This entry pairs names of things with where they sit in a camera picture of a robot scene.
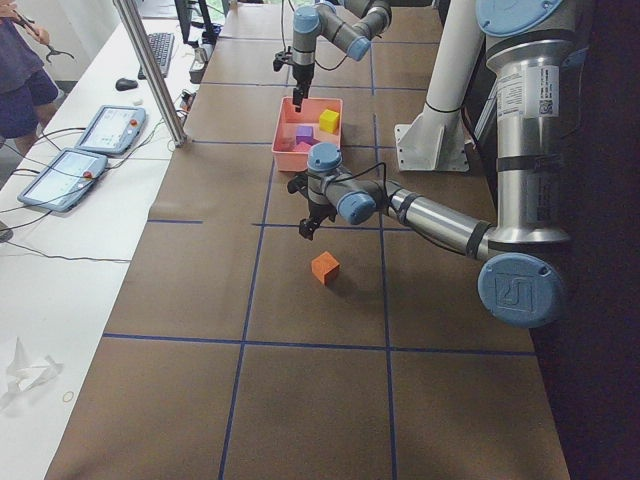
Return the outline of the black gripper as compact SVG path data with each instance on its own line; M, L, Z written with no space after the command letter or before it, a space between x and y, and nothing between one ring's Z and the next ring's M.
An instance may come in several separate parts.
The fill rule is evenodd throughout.
M320 228L323 221L329 219L336 220L336 208L329 202L327 197L314 191L309 183L309 176L306 172L297 172L294 177L287 182L289 194L301 194L307 200L309 214L299 222L299 234L307 240L313 240L315 232Z
M290 47L276 52L273 60L273 70L280 71L285 65L293 65L293 53ZM296 112L302 111L303 101L308 98L310 90L309 83L298 83L293 89L292 103Z

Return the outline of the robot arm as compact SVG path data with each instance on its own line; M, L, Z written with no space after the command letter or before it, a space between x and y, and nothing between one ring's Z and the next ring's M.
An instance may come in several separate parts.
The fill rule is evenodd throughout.
M561 168L560 72L591 25L590 1L454 1L423 111L395 132L403 171L454 170L464 160L462 109L479 59L495 74L497 220L488 223L398 183L361 180L338 147L314 145L288 191L303 195L311 238L325 220L357 225L381 212L425 239L483 264L485 308L536 328L559 319L566 288L551 258L569 244L557 221Z
M388 1L338 1L359 20L348 24L337 14L330 1L316 1L313 5L296 8L292 21L292 42L275 54L273 69L284 65L292 68L296 85L292 103L295 111L302 110L309 97L316 66L317 39L322 37L341 50L346 58L360 61L369 51L372 39L387 30L392 20Z

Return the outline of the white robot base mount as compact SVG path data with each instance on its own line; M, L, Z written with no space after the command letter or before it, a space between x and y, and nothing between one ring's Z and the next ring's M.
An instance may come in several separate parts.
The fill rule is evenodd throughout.
M462 109L484 41L473 0L452 0L422 112L395 126L402 171L466 172Z

